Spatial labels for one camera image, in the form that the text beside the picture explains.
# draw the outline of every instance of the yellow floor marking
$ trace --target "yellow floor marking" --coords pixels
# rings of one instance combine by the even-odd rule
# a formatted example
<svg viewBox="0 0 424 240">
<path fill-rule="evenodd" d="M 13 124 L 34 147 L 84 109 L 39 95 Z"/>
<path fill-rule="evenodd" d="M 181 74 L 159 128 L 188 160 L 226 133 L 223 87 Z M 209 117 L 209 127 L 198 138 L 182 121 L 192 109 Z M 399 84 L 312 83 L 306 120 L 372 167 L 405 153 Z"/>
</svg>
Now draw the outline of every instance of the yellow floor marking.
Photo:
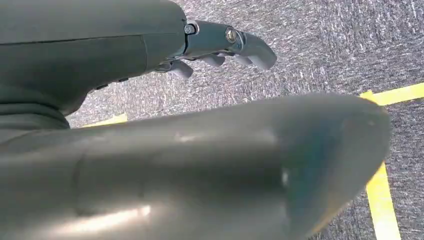
<svg viewBox="0 0 424 240">
<path fill-rule="evenodd" d="M 376 94 L 367 91 L 360 97 L 380 106 L 424 98 L 424 83 Z M 366 185 L 366 194 L 377 240 L 401 240 L 384 162 Z"/>
<path fill-rule="evenodd" d="M 118 116 L 113 116 L 111 119 L 108 119 L 108 120 L 104 120 L 104 121 L 96 122 L 96 123 L 93 123 L 93 124 L 85 125 L 85 126 L 83 126 L 83 128 L 109 125 L 109 124 L 120 124 L 120 123 L 125 123 L 127 121 L 128 121 L 127 114 L 124 113 L 124 114 L 121 114 L 121 115 L 118 115 Z"/>
<path fill-rule="evenodd" d="M 390 91 L 375 93 L 373 94 L 373 98 L 374 101 L 381 106 L 424 98 L 424 82 Z"/>
</svg>

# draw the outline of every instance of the robotic hand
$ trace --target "robotic hand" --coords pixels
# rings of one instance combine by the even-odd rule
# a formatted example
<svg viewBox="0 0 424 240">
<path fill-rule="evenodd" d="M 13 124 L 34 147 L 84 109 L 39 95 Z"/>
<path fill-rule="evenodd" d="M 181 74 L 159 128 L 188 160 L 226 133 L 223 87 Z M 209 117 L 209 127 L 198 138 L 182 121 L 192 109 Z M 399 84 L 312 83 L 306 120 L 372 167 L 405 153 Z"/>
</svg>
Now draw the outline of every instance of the robotic hand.
<svg viewBox="0 0 424 240">
<path fill-rule="evenodd" d="M 331 94 L 69 129 L 109 83 L 276 55 L 169 0 L 2 0 L 0 23 L 2 240 L 303 240 L 389 149 L 387 112 Z"/>
<path fill-rule="evenodd" d="M 192 20 L 184 26 L 186 48 L 179 56 L 170 57 L 155 71 L 172 73 L 183 79 L 193 74 L 193 69 L 181 60 L 201 60 L 213 66 L 221 66 L 226 57 L 244 65 L 254 64 L 261 69 L 270 69 L 277 56 L 259 37 L 234 29 L 230 25 Z"/>
<path fill-rule="evenodd" d="M 220 66 L 234 56 L 269 69 L 277 59 L 260 38 L 226 24 L 187 20 L 169 0 L 5 0 L 2 5 L 7 11 L 0 14 L 0 102 L 26 96 L 64 115 L 112 82 L 153 71 L 187 79 L 193 70 L 182 60 Z M 13 93 L 16 85 L 20 92 Z"/>
</svg>

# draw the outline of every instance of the gray carpet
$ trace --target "gray carpet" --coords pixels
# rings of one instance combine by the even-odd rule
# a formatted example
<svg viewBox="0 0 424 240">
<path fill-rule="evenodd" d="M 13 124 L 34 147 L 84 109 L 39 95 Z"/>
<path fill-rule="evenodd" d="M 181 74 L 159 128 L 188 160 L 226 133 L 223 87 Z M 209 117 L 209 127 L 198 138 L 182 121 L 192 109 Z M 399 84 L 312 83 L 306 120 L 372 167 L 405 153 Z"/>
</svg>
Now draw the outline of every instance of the gray carpet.
<svg viewBox="0 0 424 240">
<path fill-rule="evenodd" d="M 73 127 L 127 113 L 130 120 L 309 92 L 358 95 L 424 82 L 422 0 L 177 0 L 193 19 L 261 36 L 278 55 L 269 71 L 228 60 L 190 64 L 184 81 L 148 74 L 91 94 Z M 424 239 L 423 100 L 388 107 L 394 126 L 387 171 L 403 240 Z M 374 240 L 366 194 L 313 239 Z"/>
</svg>

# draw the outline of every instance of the gray plastic casing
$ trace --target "gray plastic casing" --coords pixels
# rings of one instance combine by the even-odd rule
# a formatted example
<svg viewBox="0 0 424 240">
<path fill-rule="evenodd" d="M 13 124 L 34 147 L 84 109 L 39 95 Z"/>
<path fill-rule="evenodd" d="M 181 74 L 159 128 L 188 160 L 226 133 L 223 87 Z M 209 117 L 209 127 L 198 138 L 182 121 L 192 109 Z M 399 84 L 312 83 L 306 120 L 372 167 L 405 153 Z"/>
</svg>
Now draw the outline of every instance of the gray plastic casing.
<svg viewBox="0 0 424 240">
<path fill-rule="evenodd" d="M 82 129 L 2 115 L 1 239 L 304 240 L 370 180 L 390 129 L 338 95 Z"/>
<path fill-rule="evenodd" d="M 24 91 L 69 115 L 92 89 L 149 73 L 186 44 L 186 16 L 168 0 L 0 4 L 0 102 Z"/>
</svg>

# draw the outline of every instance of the screw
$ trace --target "screw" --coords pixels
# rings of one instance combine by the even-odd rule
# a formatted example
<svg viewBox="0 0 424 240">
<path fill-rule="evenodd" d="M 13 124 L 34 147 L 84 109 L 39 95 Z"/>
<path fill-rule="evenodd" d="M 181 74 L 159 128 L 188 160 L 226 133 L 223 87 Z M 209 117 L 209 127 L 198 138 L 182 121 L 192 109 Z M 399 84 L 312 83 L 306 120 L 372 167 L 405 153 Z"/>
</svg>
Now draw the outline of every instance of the screw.
<svg viewBox="0 0 424 240">
<path fill-rule="evenodd" d="M 185 32 L 185 34 L 195 34 L 196 28 L 195 28 L 195 26 L 193 26 L 191 24 L 187 24 L 187 25 L 184 26 L 184 32 Z"/>
<path fill-rule="evenodd" d="M 237 40 L 237 33 L 236 30 L 234 28 L 232 28 L 231 26 L 227 27 L 226 31 L 225 31 L 225 37 L 228 40 L 228 42 L 230 43 L 235 43 Z"/>
</svg>

